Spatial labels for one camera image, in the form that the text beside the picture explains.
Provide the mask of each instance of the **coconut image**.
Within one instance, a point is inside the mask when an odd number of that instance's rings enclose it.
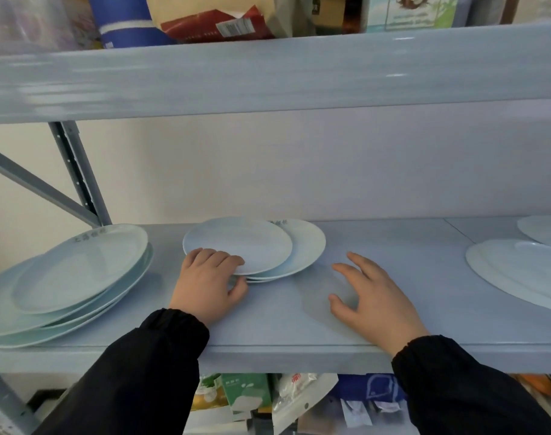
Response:
[[[396,0],[405,9],[417,9],[428,3],[429,0]]]

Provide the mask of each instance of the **white stripe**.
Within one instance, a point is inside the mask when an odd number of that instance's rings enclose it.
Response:
[[[107,34],[112,31],[119,31],[122,29],[147,29],[154,27],[155,23],[151,20],[131,20],[131,21],[120,21],[113,22],[112,24],[106,24],[99,28],[100,35]]]

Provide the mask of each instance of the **stack of plates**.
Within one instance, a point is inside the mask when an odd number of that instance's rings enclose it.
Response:
[[[138,226],[99,227],[0,274],[0,348],[68,334],[114,307],[153,258]]]
[[[250,284],[260,284],[313,264],[326,248],[326,236],[319,227],[303,220],[225,217],[198,224],[185,235],[185,253],[200,247],[241,256],[245,264],[234,274],[246,276]]]
[[[533,238],[489,240],[467,250],[469,266],[510,295],[551,308],[551,216],[520,219],[518,228]]]

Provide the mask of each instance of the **hand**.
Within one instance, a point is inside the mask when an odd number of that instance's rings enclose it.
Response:
[[[349,252],[348,258],[360,270],[348,264],[333,264],[332,268],[358,293],[358,308],[354,311],[337,295],[330,295],[334,316],[392,357],[411,340],[429,335],[414,305],[385,270],[356,253]]]
[[[245,263],[241,256],[213,249],[196,249],[183,261],[181,275],[174,288],[169,308],[192,314],[207,328],[224,317],[248,291],[245,277],[227,290],[227,282],[238,266]]]

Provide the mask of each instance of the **person's left hand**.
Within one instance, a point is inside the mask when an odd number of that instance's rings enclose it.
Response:
[[[244,263],[241,256],[227,252],[193,250],[183,261],[169,308],[192,314],[208,328],[227,315],[247,294],[244,276],[237,279],[231,291],[227,290],[229,278]]]

